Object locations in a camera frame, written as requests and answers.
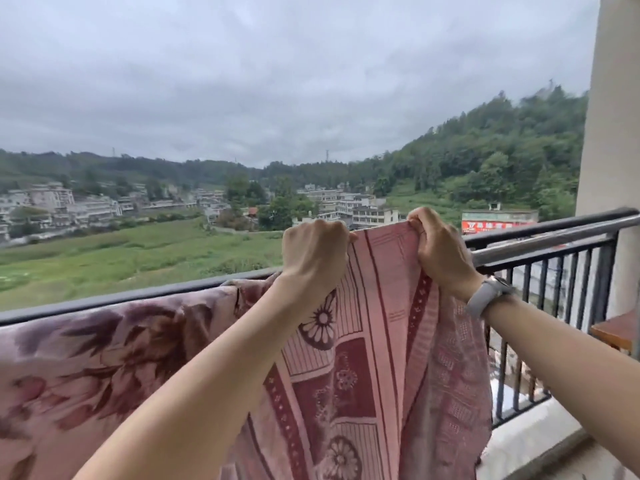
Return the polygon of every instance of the overcast sky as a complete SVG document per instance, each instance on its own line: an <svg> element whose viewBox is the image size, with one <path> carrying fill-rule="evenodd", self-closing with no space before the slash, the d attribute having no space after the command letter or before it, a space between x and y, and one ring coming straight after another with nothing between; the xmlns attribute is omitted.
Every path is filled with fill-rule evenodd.
<svg viewBox="0 0 640 480"><path fill-rule="evenodd" d="M0 148L252 166L589 86L598 0L0 0Z"/></svg>

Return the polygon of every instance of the sign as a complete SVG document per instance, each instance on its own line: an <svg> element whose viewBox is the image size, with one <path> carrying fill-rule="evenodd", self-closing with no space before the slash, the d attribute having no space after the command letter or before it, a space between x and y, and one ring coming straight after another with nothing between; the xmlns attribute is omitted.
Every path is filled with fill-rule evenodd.
<svg viewBox="0 0 640 480"><path fill-rule="evenodd" d="M475 234L496 229L510 229L514 226L526 226L530 224L535 224L535 222L462 221L462 234Z"/></svg>

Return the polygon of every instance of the hill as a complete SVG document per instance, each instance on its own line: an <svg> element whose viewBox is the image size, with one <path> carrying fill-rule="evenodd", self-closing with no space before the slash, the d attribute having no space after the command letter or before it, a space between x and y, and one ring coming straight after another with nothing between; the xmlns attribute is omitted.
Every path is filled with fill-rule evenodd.
<svg viewBox="0 0 640 480"><path fill-rule="evenodd" d="M227 161L0 150L0 187L52 178L139 183L153 178L199 187L223 185L242 173L271 187L280 177L288 177L296 186L334 187L349 182L353 190L363 191L370 185L380 196L391 194L393 202L394 195L407 197L408 182L412 182L413 192L455 209L501 201L537 208L543 219L552 219L573 213L587 102L587 94L568 95L560 86L517 104L501 93L429 128L399 150L350 163L294 166L275 161L257 169Z"/></svg>

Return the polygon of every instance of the gray watch band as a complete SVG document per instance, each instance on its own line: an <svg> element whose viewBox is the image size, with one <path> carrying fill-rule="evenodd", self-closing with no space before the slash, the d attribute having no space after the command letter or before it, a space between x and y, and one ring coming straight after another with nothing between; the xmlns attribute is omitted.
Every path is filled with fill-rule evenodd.
<svg viewBox="0 0 640 480"><path fill-rule="evenodd" d="M507 283L498 281L495 277L490 276L478 288L478 291L469 299L467 303L467 313L473 318L480 320L482 314L489 303L504 294L512 294L514 289Z"/></svg>

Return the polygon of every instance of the pink blanket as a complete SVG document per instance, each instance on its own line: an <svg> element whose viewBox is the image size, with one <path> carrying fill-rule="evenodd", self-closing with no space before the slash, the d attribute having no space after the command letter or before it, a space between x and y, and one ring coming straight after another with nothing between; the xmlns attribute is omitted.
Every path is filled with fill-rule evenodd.
<svg viewBox="0 0 640 480"><path fill-rule="evenodd" d="M474 477L491 430L483 329L416 254L407 223L360 233L212 480ZM71 479L273 279L0 329L0 480Z"/></svg>

